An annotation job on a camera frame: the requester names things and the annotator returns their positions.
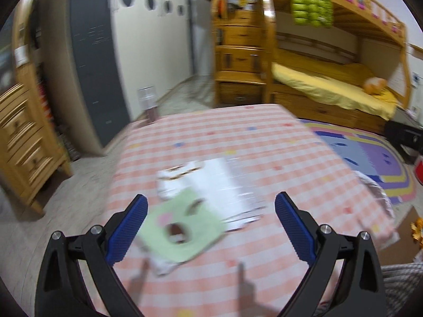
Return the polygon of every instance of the floor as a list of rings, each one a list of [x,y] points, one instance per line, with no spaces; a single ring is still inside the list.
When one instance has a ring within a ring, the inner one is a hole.
[[[160,103],[161,116],[210,109],[210,77],[197,77],[174,89]],[[46,215],[37,219],[0,190],[0,276],[7,288],[29,315],[34,315],[35,287],[39,266],[50,235],[62,230],[65,235],[86,232],[101,222],[107,190],[123,147],[123,139],[105,157],[83,157],[74,162],[74,175],[56,173],[38,200],[45,203]],[[411,203],[394,207],[400,221],[414,205],[423,216],[423,186],[417,185],[417,197]]]

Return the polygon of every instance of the transparent cup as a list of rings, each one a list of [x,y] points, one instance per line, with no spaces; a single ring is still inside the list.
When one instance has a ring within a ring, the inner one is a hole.
[[[141,109],[145,111],[147,116],[147,123],[154,123],[158,120],[159,110],[157,108],[157,96],[154,86],[139,89],[138,100]]]

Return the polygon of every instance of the colorful rug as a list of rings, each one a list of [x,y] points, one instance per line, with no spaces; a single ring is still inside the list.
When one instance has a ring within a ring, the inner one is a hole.
[[[371,132],[301,120],[351,167],[375,180],[392,204],[414,199],[413,173],[389,142]]]

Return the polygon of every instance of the table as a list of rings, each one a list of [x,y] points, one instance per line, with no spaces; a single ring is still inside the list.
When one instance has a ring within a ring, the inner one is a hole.
[[[368,230],[379,244],[394,231],[393,221],[351,169],[279,105],[178,114],[133,127],[113,177],[104,222],[136,194],[145,195],[150,208],[158,204],[158,170],[222,155],[239,158],[267,203],[265,213],[162,277],[149,270],[147,253],[136,239],[114,269],[147,317],[276,316],[307,270],[274,213],[274,198],[283,190],[319,224],[338,233]],[[326,295],[339,270],[340,265]],[[104,313],[99,300],[94,303]]]

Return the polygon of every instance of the bolt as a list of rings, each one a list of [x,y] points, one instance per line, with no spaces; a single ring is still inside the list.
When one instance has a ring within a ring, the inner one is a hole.
[[[90,232],[93,235],[98,235],[101,231],[103,230],[103,227],[101,225],[94,225],[91,229]]]
[[[370,239],[370,234],[367,231],[363,231],[360,233],[360,236],[362,239],[364,239],[365,241]]]
[[[60,231],[54,231],[52,233],[52,239],[58,240],[62,236],[62,233]]]
[[[323,224],[320,226],[320,231],[328,235],[332,232],[332,228],[329,225]]]

